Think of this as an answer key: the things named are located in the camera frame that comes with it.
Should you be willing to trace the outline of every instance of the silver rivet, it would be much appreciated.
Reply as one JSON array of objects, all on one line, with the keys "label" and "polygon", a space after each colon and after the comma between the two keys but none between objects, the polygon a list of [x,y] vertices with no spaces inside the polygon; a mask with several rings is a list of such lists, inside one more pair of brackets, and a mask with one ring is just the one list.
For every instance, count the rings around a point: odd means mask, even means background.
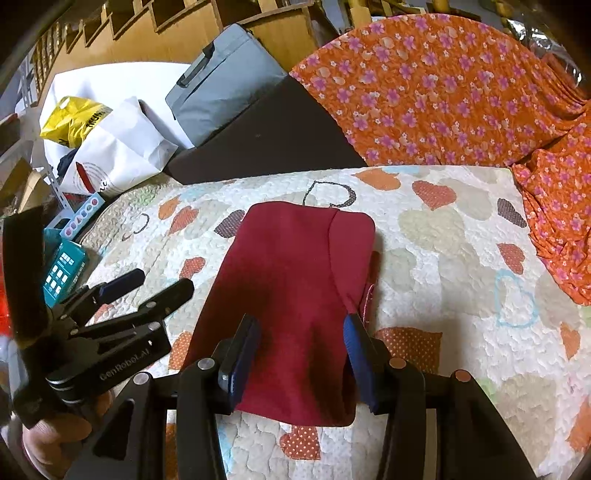
[{"label": "silver rivet", "polygon": [[209,370],[210,368],[213,368],[216,364],[216,361],[213,358],[202,358],[199,362],[197,362],[197,366],[201,369],[201,370]]},{"label": "silver rivet", "polygon": [[394,358],[390,359],[390,366],[400,370],[406,367],[406,360],[404,358],[400,358],[399,356],[395,356]]},{"label": "silver rivet", "polygon": [[146,372],[140,372],[134,377],[134,383],[136,385],[144,385],[149,379],[150,376]]},{"label": "silver rivet", "polygon": [[456,378],[460,382],[467,383],[472,379],[472,376],[465,370],[456,370]]}]

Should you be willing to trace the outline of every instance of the gray storage bag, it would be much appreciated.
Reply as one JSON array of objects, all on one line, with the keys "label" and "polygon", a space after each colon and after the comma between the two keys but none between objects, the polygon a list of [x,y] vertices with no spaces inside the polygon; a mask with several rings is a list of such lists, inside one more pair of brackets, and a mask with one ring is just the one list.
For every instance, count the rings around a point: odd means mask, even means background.
[{"label": "gray storage bag", "polygon": [[166,104],[198,147],[285,75],[255,37],[233,24],[177,80]]}]

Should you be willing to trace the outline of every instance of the yellow plastic bag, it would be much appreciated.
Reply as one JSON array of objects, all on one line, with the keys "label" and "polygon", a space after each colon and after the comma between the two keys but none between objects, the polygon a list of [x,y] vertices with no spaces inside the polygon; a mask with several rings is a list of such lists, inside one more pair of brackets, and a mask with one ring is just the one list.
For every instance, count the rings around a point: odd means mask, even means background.
[{"label": "yellow plastic bag", "polygon": [[94,126],[111,112],[111,108],[88,98],[66,96],[53,109],[40,137],[77,148]]}]

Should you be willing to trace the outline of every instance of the bag handle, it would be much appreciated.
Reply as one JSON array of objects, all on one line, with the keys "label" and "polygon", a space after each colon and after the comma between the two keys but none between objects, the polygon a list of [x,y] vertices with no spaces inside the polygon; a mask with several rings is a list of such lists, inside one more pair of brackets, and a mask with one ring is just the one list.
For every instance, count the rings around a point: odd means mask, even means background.
[{"label": "bag handle", "polygon": [[213,44],[213,42],[211,42],[209,45],[206,45],[203,48],[203,58],[201,61],[195,65],[195,68],[191,70],[189,74],[187,74],[187,72],[183,73],[177,80],[177,85],[181,88],[187,88],[189,83],[191,83],[191,80],[193,80],[197,74],[207,66],[209,60],[211,60],[213,57],[213,52],[215,51],[216,46]]}]

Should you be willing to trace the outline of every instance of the human hand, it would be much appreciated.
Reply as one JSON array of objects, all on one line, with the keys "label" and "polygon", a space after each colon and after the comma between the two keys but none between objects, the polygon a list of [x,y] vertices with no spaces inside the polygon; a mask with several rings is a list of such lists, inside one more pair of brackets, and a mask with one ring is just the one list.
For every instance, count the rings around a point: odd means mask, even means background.
[{"label": "human hand", "polygon": [[[96,412],[102,417],[111,406],[110,392],[96,400]],[[72,413],[58,413],[43,419],[32,429],[22,428],[22,445],[31,463],[48,478],[62,478],[74,458],[65,444],[80,442],[90,435],[90,423]]]}]

